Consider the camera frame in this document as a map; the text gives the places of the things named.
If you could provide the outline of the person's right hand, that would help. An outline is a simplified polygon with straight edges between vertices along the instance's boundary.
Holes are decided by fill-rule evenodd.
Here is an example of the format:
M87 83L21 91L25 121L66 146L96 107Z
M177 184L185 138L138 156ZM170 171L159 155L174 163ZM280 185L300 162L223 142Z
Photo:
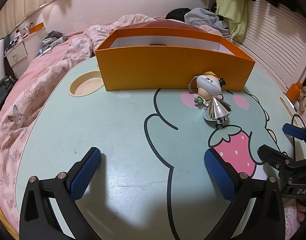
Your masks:
M306 199L296 200L296 213L297 220L302 223L306 217Z

